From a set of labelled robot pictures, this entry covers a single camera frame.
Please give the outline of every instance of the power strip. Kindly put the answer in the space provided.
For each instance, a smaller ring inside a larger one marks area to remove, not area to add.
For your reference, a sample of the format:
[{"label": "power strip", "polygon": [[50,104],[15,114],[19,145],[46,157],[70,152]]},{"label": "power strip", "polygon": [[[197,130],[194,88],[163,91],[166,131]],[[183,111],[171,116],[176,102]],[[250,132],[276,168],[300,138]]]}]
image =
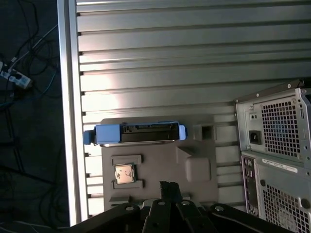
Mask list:
[{"label": "power strip", "polygon": [[[6,64],[0,62],[0,70],[6,70],[2,69],[2,67],[7,67]],[[23,75],[22,73],[16,71],[16,70],[11,70],[11,72],[5,72],[2,71],[0,73],[0,77],[4,77],[5,79],[9,79],[10,82],[15,83],[17,86],[27,89],[32,86],[33,81],[28,78],[27,76]]]}]

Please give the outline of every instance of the barcode label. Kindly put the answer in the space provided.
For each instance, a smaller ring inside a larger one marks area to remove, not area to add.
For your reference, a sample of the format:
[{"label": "barcode label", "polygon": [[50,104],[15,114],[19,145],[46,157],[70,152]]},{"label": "barcode label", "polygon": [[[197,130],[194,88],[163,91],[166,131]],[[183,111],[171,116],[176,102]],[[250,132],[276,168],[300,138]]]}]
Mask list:
[{"label": "barcode label", "polygon": [[265,164],[269,164],[269,165],[272,165],[272,166],[276,166],[280,169],[284,169],[284,170],[287,170],[287,171],[291,171],[291,172],[294,172],[294,173],[298,173],[298,169],[295,168],[295,167],[292,167],[292,166],[287,166],[285,164],[280,164],[280,163],[277,163],[277,162],[274,162],[274,161],[270,161],[270,160],[266,160],[266,159],[262,159],[262,161],[265,163]]}]

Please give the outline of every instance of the cable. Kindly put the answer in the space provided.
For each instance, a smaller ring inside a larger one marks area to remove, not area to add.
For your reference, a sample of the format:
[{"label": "cable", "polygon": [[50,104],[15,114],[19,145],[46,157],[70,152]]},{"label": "cable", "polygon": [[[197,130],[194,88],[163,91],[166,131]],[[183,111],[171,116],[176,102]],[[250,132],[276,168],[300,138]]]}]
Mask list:
[{"label": "cable", "polygon": [[4,227],[0,227],[1,230],[5,231],[5,232],[10,232],[10,233],[18,233],[18,232],[14,232],[14,231],[10,231],[8,229],[5,229]]},{"label": "cable", "polygon": [[21,7],[21,10],[22,10],[22,13],[23,13],[23,16],[24,16],[26,25],[27,25],[27,29],[28,29],[28,33],[29,33],[29,37],[30,37],[30,38],[28,38],[28,39],[21,45],[21,47],[19,47],[19,49],[18,49],[18,51],[16,52],[14,58],[18,58],[18,57],[19,57],[19,54],[20,54],[21,50],[23,49],[23,47],[24,47],[25,45],[28,44],[28,45],[29,45],[28,49],[30,49],[31,46],[32,46],[32,40],[33,40],[33,38],[34,38],[35,36],[37,36],[38,33],[39,33],[39,21],[38,21],[37,8],[36,8],[35,4],[32,3],[32,2],[30,2],[30,1],[27,1],[27,0],[21,0],[21,1],[23,1],[23,2],[26,2],[26,3],[31,4],[32,7],[33,7],[33,10],[34,10],[35,23],[36,23],[36,31],[35,31],[35,33],[33,34],[33,36],[31,36],[31,35],[30,35],[30,27],[29,27],[29,24],[28,24],[28,20],[27,20],[26,14],[25,14],[25,12],[24,12],[24,8],[22,7],[22,5],[21,5],[21,3],[20,3],[20,0],[17,0],[17,1],[18,1],[18,3],[19,3],[19,6]]},{"label": "cable", "polygon": [[39,233],[39,231],[37,231],[33,226],[30,226],[30,227],[33,229],[35,233]]},{"label": "cable", "polygon": [[[28,222],[23,222],[23,221],[14,221],[14,222],[17,222],[19,224],[28,225],[28,226],[34,226],[34,227],[50,228],[49,226],[38,225],[38,224],[33,224],[33,223],[28,223]],[[57,227],[57,229],[67,229],[67,228],[69,228],[69,227]]]},{"label": "cable", "polygon": [[[55,173],[54,173],[54,181],[57,182],[59,180],[59,165],[61,164],[61,155],[62,155],[62,151],[63,151],[63,148],[64,148],[64,144],[62,143],[61,147],[59,148],[59,151],[58,151],[58,156],[56,158],[56,168],[55,168]],[[62,188],[66,183],[64,181],[60,182],[60,183],[57,183],[55,186],[52,186],[50,190],[48,190],[45,195],[42,197],[42,199],[40,200],[40,203],[39,203],[39,214],[40,214],[40,217],[42,219],[42,221],[44,222],[44,224],[46,225],[49,225],[51,228],[55,229],[55,230],[59,230],[56,226],[55,226],[55,223],[52,219],[52,210],[54,210],[54,213],[55,213],[55,217],[58,221],[60,221],[61,223],[64,223],[63,221],[61,221],[60,217],[58,216],[58,213],[59,212],[65,212],[63,210],[60,210],[60,208],[58,208],[58,206],[55,207],[55,198],[57,197],[57,194],[58,192],[60,191],[59,189]],[[48,216],[47,216],[47,219],[46,217],[43,215],[42,213],[42,206],[43,206],[43,203],[45,201],[45,199],[48,197]]]},{"label": "cable", "polygon": [[[54,27],[52,27],[52,29],[50,29],[47,33],[45,33],[41,39],[39,39],[34,46],[32,46],[31,49],[34,49],[38,44],[40,44],[40,42],[47,37],[55,28],[57,28],[58,24],[56,24]],[[17,62],[19,62],[21,59],[23,59],[27,54],[30,53],[31,50],[28,50],[24,55],[22,55],[21,57],[19,57],[16,61],[13,62],[13,64],[10,65],[9,70],[12,70],[14,68],[14,66],[17,64]]]},{"label": "cable", "polygon": [[56,74],[57,74],[57,71],[55,71],[55,73],[53,74],[52,78],[51,78],[51,81],[49,83],[49,85],[47,86],[47,88],[45,89],[45,91],[39,95],[39,96],[36,96],[36,97],[33,97],[33,98],[28,98],[28,99],[25,99],[25,100],[16,100],[16,101],[11,101],[11,102],[7,102],[7,103],[3,103],[3,104],[0,104],[0,107],[1,106],[5,106],[7,104],[12,104],[12,103],[21,103],[21,102],[26,102],[26,101],[33,101],[33,100],[36,100],[36,99],[39,99],[41,97],[43,97],[45,95],[45,93],[47,93],[47,91],[49,90],[49,88],[51,87],[55,77],[56,77]]},{"label": "cable", "polygon": [[[7,127],[8,127],[8,131],[9,131],[9,135],[12,138],[13,142],[15,142],[16,141],[16,136],[15,136],[14,126],[13,126],[13,123],[12,123],[12,117],[11,117],[10,109],[7,108],[4,113],[5,113],[5,117],[6,117],[6,122],[7,122]],[[21,172],[25,172],[25,168],[24,168],[21,156],[20,156],[19,149],[16,146],[14,146],[13,153],[14,153],[14,156],[15,156],[15,159],[16,159],[16,163],[17,163],[18,169]]]}]

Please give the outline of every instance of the ventilation grille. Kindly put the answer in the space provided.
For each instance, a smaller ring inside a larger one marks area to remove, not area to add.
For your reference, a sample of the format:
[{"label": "ventilation grille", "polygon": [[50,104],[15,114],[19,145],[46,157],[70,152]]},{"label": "ventilation grille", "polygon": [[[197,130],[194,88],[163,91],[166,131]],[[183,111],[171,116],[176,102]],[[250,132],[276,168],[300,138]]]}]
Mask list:
[{"label": "ventilation grille", "polygon": [[266,151],[297,157],[300,153],[296,107],[290,101],[261,110]]},{"label": "ventilation grille", "polygon": [[297,233],[309,233],[308,214],[299,210],[298,199],[267,185],[263,191],[266,220]]}]

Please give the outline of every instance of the metal case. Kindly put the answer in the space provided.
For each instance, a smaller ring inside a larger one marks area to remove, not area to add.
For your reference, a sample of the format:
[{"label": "metal case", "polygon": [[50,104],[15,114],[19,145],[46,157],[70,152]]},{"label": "metal case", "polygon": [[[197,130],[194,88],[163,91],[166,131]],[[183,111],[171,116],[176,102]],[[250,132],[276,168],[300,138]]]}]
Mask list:
[{"label": "metal case", "polygon": [[243,177],[245,183],[250,177],[247,175],[245,160],[252,160],[254,178],[258,197],[258,212],[250,204],[254,193],[247,192],[245,186],[247,211],[268,222],[286,228],[293,232],[309,233],[311,222],[311,178],[310,170],[296,165],[287,165],[288,161],[245,151],[242,153]]},{"label": "metal case", "polygon": [[236,104],[247,212],[300,233],[311,220],[309,99],[297,81]]}]

